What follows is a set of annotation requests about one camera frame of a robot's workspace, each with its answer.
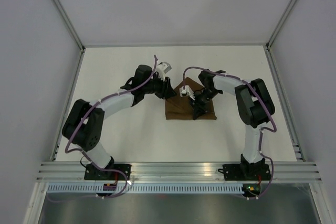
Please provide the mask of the brown cloth napkin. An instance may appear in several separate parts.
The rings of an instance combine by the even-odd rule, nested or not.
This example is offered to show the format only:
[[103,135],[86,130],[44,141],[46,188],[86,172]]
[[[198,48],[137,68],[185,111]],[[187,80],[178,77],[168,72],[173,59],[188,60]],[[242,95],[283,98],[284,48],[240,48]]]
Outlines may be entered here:
[[[182,82],[174,88],[176,96],[165,101],[165,118],[167,120],[193,120],[193,108],[187,97],[180,96]],[[210,101],[206,106],[207,112],[198,117],[198,120],[216,120],[213,102]]]

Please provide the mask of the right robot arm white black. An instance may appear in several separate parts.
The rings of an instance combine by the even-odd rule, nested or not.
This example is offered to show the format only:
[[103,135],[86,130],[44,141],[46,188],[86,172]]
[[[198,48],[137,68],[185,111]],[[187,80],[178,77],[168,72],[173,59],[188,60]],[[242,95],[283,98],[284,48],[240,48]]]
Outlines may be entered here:
[[245,146],[238,164],[223,164],[218,172],[225,181],[271,180],[271,169],[262,153],[263,131],[267,123],[271,132],[277,130],[272,115],[275,106],[262,79],[245,81],[224,71],[203,70],[198,76],[203,89],[194,91],[190,97],[193,119],[199,119],[208,112],[212,99],[222,93],[236,98],[238,114],[245,124]]

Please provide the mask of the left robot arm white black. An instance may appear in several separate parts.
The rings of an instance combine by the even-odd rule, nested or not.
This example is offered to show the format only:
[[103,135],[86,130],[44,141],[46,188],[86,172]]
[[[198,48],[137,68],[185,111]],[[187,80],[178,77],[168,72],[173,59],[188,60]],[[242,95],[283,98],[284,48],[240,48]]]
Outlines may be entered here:
[[76,151],[83,153],[98,176],[108,180],[114,176],[114,159],[100,143],[103,122],[117,112],[131,108],[141,102],[146,94],[155,94],[159,99],[167,100],[176,96],[171,80],[166,75],[171,65],[161,62],[155,69],[139,65],[134,76],[129,78],[120,89],[99,101],[77,100],[62,128],[62,135],[70,144],[77,146]]

